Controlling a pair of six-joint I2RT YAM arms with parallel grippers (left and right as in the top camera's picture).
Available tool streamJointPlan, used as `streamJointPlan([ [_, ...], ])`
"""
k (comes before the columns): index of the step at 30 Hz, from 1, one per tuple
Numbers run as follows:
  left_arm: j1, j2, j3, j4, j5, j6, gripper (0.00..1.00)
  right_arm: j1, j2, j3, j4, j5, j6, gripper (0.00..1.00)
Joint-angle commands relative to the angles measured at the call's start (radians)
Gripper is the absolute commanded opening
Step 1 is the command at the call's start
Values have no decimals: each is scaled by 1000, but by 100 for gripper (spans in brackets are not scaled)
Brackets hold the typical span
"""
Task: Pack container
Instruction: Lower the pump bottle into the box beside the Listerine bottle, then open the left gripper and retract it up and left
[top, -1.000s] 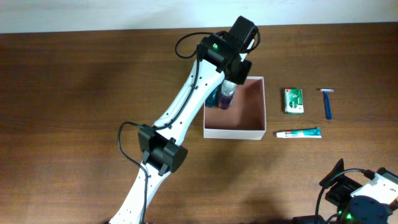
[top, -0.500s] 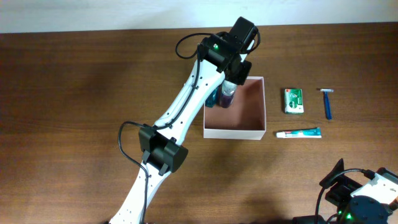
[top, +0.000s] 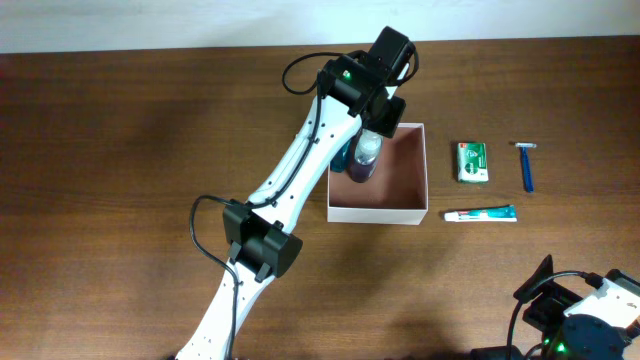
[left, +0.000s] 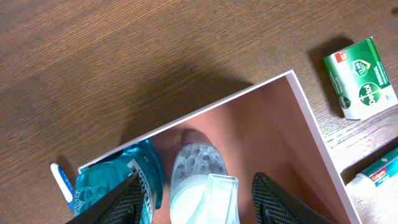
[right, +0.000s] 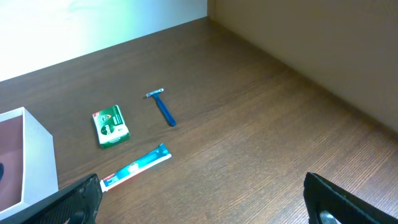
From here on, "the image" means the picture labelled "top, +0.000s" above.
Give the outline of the purple foam pump bottle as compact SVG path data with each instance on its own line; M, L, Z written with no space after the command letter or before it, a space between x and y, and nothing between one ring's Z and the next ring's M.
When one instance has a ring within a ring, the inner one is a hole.
M348 174L354 182L364 183L372 177L383 144L383 137L375 132L363 130L360 133L348 167Z

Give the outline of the blue Listerine mouthwash bottle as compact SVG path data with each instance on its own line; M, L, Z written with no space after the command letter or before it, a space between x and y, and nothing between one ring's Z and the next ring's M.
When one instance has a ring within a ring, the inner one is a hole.
M348 140L332 158L330 162L330 170L332 172L342 173L346 170L349 164L350 145L351 141Z

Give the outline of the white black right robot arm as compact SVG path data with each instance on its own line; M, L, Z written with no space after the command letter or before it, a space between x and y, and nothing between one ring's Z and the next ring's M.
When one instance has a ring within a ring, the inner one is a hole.
M472 360L623 360L639 338L639 281L619 269L556 272L547 255L513 297L506 344L473 349ZM514 344L517 320L541 333L526 352Z

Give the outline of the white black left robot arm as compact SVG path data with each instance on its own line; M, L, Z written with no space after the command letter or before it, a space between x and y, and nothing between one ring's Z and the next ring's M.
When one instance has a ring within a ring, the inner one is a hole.
M406 107L398 87L419 68L414 43L383 28L369 50L328 53L307 93L313 101L303 126L273 172L246 201L221 199L229 245L217 292L177 360L225 360L261 293L282 277L303 242L293 230L322 174L362 130L390 138Z

